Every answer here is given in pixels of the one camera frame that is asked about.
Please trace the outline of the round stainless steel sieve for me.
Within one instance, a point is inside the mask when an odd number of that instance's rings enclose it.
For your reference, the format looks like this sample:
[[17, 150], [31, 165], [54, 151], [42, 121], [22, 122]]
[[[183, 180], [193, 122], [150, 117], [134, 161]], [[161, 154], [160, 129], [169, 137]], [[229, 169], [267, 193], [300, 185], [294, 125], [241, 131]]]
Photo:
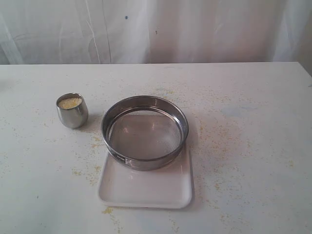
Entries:
[[154, 96], [134, 96], [114, 104], [101, 122], [110, 155], [122, 165], [151, 171], [162, 168], [182, 151], [189, 124], [172, 102]]

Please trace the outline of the small stainless steel cup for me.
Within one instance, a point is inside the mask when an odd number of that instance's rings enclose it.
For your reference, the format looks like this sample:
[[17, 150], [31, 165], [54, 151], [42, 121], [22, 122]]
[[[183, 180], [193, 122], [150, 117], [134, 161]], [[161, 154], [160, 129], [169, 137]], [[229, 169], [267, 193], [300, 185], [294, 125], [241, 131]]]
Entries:
[[[82, 103], [73, 109], [64, 110], [59, 108], [58, 103], [66, 98], [81, 98]], [[56, 107], [61, 123], [68, 128], [79, 128], [88, 120], [88, 108], [83, 96], [79, 93], [67, 93], [60, 96], [56, 101]]]

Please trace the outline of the yellow and white grain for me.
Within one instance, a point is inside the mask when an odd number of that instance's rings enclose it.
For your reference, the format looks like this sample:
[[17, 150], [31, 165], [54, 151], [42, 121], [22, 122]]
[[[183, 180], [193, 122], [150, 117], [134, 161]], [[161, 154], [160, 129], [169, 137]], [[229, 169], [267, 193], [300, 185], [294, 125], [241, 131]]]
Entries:
[[71, 97], [61, 100], [58, 103], [58, 107], [64, 110], [73, 109], [82, 103], [82, 99], [79, 97]]

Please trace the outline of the white rectangular plastic tray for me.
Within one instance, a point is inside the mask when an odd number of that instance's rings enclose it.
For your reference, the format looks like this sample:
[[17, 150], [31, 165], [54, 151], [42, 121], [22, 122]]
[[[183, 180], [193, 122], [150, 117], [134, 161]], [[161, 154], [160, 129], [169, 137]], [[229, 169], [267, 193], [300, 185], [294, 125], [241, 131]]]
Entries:
[[[127, 114], [113, 126], [112, 143], [127, 153], [162, 155], [178, 146], [179, 129], [164, 115]], [[184, 146], [170, 164], [152, 171], [128, 168], [110, 154], [103, 165], [98, 196], [107, 206], [182, 209], [194, 198], [189, 150]]]

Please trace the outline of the white backdrop curtain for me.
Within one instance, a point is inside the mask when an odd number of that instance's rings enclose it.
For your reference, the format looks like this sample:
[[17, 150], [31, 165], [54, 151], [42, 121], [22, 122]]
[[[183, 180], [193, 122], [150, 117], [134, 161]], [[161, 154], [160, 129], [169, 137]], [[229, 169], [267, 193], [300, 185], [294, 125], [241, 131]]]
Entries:
[[4, 64], [291, 61], [309, 0], [3, 0]]

